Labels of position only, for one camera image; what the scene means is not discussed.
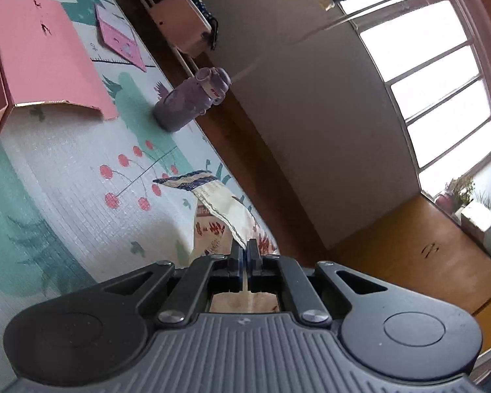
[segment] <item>metal rivet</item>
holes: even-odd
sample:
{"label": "metal rivet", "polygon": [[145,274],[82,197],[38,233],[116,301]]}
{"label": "metal rivet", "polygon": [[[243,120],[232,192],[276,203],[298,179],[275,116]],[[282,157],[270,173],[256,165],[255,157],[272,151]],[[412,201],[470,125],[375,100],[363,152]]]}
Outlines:
{"label": "metal rivet", "polygon": [[185,315],[178,310],[164,310],[158,315],[158,320],[163,323],[179,323],[185,319]]}
{"label": "metal rivet", "polygon": [[320,323],[325,321],[329,315],[321,310],[306,310],[301,314],[301,318],[306,322]]}

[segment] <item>wooden floor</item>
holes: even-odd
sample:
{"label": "wooden floor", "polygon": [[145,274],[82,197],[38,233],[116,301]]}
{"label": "wooden floor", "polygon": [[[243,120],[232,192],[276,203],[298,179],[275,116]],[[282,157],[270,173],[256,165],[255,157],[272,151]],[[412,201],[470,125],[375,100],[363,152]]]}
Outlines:
{"label": "wooden floor", "polygon": [[[139,0],[116,0],[173,86],[186,74]],[[198,66],[211,65],[203,54]],[[326,248],[291,185],[234,94],[198,124],[267,223],[280,252],[304,266],[327,259]]]}

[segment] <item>window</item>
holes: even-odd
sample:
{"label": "window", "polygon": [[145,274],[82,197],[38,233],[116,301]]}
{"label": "window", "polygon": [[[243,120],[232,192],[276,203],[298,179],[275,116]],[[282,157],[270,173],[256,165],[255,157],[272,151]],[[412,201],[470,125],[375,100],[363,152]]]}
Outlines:
{"label": "window", "polygon": [[[352,13],[382,0],[346,0]],[[422,189],[491,153],[491,103],[475,43],[451,0],[393,0],[354,20],[402,118]]]}

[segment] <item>purple water bottle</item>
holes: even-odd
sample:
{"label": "purple water bottle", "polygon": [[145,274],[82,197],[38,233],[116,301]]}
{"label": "purple water bottle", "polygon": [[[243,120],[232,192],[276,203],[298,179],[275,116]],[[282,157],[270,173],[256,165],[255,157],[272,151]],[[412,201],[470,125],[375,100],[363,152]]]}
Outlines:
{"label": "purple water bottle", "polygon": [[222,68],[199,69],[193,78],[169,92],[153,109],[160,127],[178,131],[184,125],[203,115],[213,104],[220,104],[231,85],[231,78]]}

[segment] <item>red cherry print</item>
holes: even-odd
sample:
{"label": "red cherry print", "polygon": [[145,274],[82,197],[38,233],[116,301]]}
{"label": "red cherry print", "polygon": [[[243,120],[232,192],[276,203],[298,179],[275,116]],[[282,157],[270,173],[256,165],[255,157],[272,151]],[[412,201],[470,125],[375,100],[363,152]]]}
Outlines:
{"label": "red cherry print", "polygon": [[104,199],[106,201],[107,206],[109,208],[112,208],[113,210],[120,206],[120,200],[114,193],[111,192],[107,193]]}
{"label": "red cherry print", "polygon": [[144,210],[144,211],[149,211],[151,209],[151,205],[150,205],[149,201],[147,200],[147,198],[144,198],[144,197],[142,197],[138,200],[138,206],[140,208],[142,208],[142,210]]}
{"label": "red cherry print", "polygon": [[113,170],[105,164],[100,166],[100,174],[103,178],[113,178]]}
{"label": "red cherry print", "polygon": [[118,162],[122,167],[129,167],[129,159],[123,153],[118,156]]}
{"label": "red cherry print", "polygon": [[160,190],[160,186],[158,186],[156,183],[153,183],[151,186],[152,191],[155,193],[156,196],[162,195],[162,191]]}

